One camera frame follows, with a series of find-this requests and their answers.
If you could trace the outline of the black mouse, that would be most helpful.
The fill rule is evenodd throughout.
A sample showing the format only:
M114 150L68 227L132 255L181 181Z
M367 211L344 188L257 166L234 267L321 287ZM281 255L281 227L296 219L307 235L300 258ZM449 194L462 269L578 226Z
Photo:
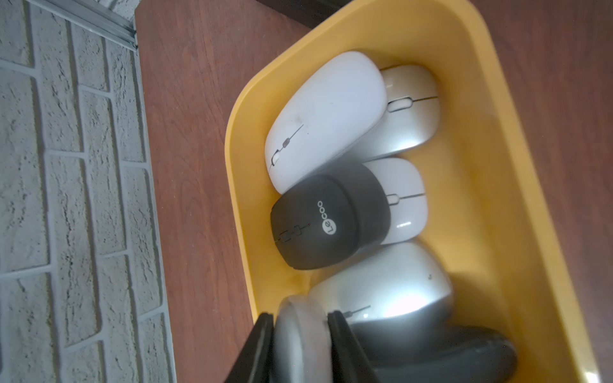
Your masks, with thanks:
M391 224L384 189L365 164L331 167L290 188L271 209L271 231L286 264L314 270L379 245Z
M427 311L343 315L382 382L507 382L517 371L514 344L488 327L445 325Z

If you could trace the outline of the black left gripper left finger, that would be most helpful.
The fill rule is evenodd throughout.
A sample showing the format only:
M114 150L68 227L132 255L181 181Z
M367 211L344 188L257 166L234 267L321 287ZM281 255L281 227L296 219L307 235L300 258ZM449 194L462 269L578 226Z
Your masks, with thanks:
M268 383L272 366L274 316L262 313L255 322L225 383Z

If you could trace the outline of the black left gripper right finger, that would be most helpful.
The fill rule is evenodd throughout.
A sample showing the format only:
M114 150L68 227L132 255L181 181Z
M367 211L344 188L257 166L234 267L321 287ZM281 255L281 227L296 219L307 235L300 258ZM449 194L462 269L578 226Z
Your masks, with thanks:
M332 341L333 382L380 382L344 315L327 315Z

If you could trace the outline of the silver mouse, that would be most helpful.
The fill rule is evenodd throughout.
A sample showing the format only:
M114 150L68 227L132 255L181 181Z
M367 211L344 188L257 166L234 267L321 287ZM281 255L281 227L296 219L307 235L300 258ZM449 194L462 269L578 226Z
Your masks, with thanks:
M426 143L441 123L434 75L421 65L399 65L382 71L387 104L382 119L347 152L366 162L393 156Z

